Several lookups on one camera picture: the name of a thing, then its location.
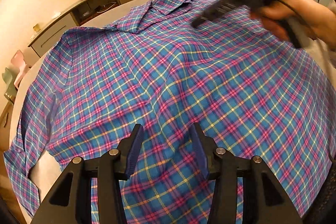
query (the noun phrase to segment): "blue and pink plaid shirt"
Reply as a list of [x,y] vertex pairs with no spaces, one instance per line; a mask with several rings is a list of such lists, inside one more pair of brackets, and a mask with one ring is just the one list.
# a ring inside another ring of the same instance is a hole
[[[134,175],[120,182],[128,223],[207,222],[214,182],[196,165],[193,122],[236,156],[260,155],[299,214],[307,211],[331,166],[330,82],[245,7],[193,29],[192,18],[214,1],[153,0],[102,29],[65,32],[30,86],[4,154],[31,216],[40,200],[28,174],[43,150],[63,169],[75,156],[116,147],[136,123],[144,142]],[[93,181],[93,223],[96,190]],[[241,221],[241,181],[238,192]]]

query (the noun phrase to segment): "white sheet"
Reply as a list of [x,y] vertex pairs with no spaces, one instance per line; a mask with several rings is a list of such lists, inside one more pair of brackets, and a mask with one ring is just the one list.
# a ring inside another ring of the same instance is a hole
[[[124,15],[126,15],[130,9],[134,6],[142,5],[149,0],[133,0],[123,5],[120,5],[92,20],[87,22],[85,25],[86,27],[93,26],[101,28],[104,25],[117,20]],[[316,43],[312,43],[311,48],[306,49],[306,51],[313,57],[313,59],[317,62],[317,64],[324,69],[324,61],[322,58],[322,54],[317,46]],[[9,137],[9,144],[11,144],[12,140],[16,136],[16,128],[20,118],[20,112],[23,106],[23,102],[28,90],[28,87],[31,83],[35,80],[36,75],[41,67],[43,59],[45,55],[30,69],[30,71],[26,74],[23,78],[20,88],[17,93],[17,97],[14,104],[12,120],[11,120],[11,127],[10,127],[10,137]],[[333,72],[333,84],[336,87],[336,70],[332,68]],[[44,199],[46,194],[48,193],[49,189],[52,187],[58,176],[60,175],[60,167],[56,160],[47,152],[44,151],[38,160],[37,164],[32,168],[30,179],[39,189],[40,193],[40,201]],[[27,224],[30,224],[31,218],[28,216],[26,211],[22,206],[20,206],[21,211],[27,221]]]

